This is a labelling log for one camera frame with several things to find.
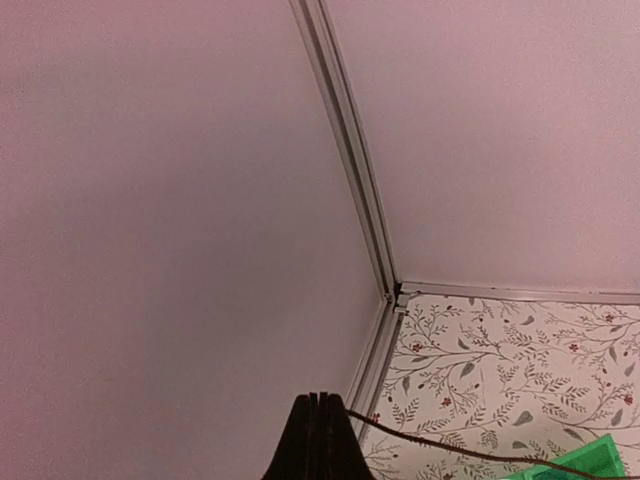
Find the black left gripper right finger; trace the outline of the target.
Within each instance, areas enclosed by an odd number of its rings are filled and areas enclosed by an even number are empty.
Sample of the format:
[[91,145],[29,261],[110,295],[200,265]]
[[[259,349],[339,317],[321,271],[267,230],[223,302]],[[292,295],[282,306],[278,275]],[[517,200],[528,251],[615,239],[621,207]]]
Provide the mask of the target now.
[[322,392],[319,409],[317,478],[372,479],[342,398]]

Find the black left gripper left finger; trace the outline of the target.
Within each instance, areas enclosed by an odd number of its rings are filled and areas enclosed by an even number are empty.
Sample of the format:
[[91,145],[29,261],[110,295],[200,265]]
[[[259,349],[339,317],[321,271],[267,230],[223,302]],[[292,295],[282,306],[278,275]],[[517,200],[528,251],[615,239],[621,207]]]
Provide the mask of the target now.
[[263,480],[314,479],[315,430],[318,394],[301,394],[294,400],[272,460],[263,474]]

